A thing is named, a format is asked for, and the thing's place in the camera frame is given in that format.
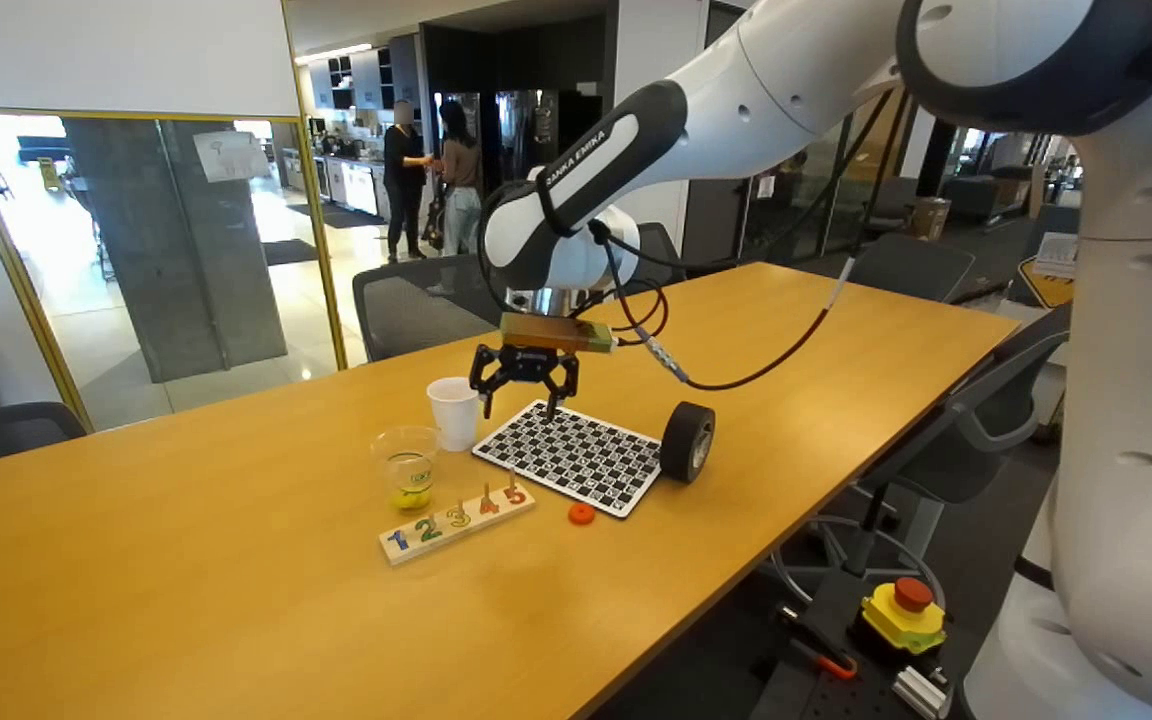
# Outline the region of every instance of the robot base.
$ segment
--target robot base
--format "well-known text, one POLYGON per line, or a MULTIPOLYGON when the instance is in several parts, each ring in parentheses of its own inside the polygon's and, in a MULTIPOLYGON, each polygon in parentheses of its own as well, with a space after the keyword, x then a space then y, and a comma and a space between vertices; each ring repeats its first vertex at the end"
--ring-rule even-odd
POLYGON ((960 694, 973 720, 1152 720, 1083 655, 1056 593, 1020 575, 960 694))

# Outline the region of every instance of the black tape roll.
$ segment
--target black tape roll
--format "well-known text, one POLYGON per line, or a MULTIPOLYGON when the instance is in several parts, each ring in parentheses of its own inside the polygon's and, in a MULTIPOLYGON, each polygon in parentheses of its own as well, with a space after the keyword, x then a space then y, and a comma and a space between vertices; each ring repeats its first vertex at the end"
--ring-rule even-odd
POLYGON ((682 483, 700 473, 714 441, 714 411, 680 402, 660 438, 660 471, 682 483))

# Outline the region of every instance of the white robot link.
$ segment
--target white robot link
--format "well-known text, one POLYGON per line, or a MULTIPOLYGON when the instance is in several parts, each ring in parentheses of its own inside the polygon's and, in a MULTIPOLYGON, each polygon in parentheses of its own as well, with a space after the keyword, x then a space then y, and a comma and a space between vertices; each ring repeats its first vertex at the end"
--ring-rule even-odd
POLYGON ((1036 571, 961 696, 982 720, 1152 719, 1151 53, 1152 0, 763 0, 490 202, 485 256, 521 290, 623 282, 636 233, 617 197, 751 176, 897 82, 961 126, 1073 138, 1087 182, 1060 477, 1036 571), (626 243, 615 270, 596 218, 626 243))

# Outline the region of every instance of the orange disc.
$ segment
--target orange disc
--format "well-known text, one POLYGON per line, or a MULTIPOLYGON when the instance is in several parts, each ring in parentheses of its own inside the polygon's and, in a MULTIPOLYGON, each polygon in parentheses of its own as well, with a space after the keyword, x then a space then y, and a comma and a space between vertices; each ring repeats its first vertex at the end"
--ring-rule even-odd
POLYGON ((588 525, 594 521, 594 509, 584 502, 577 502, 567 511, 567 518, 577 525, 588 525))

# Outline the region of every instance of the person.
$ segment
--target person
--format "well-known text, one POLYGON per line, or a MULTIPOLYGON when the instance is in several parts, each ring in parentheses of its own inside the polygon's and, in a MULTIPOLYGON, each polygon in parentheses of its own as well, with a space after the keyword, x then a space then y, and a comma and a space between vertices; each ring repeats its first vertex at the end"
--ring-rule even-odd
POLYGON ((397 236, 407 230, 407 255, 424 259, 416 245, 416 225, 420 222, 420 191, 425 185, 425 168, 432 162, 420 149, 420 138, 412 128, 411 103, 394 103, 394 124, 385 131, 385 192, 389 194, 389 262, 397 263, 397 236))
POLYGON ((465 108, 449 100, 438 109, 444 121, 444 182, 447 182, 445 205, 444 258, 457 252, 479 251, 479 164, 482 147, 470 135, 465 108))

